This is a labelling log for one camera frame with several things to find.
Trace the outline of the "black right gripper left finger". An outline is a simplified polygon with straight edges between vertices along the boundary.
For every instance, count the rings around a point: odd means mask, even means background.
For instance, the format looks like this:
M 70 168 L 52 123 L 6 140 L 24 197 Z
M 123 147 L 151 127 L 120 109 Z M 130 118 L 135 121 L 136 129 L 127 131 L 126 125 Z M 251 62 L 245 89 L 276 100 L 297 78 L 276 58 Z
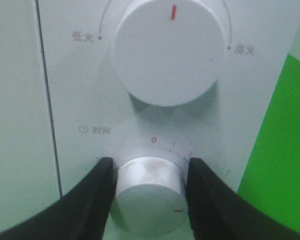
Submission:
M 0 232 L 0 240 L 101 240 L 115 197 L 114 161 L 101 158 L 65 196 Z

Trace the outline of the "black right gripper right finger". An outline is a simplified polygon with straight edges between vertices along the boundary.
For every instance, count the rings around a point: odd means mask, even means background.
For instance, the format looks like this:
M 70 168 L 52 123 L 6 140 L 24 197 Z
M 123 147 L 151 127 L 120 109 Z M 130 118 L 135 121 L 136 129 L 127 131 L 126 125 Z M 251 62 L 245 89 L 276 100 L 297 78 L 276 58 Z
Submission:
M 189 160 L 186 201 L 196 240 L 300 240 L 300 233 L 241 198 L 201 158 Z

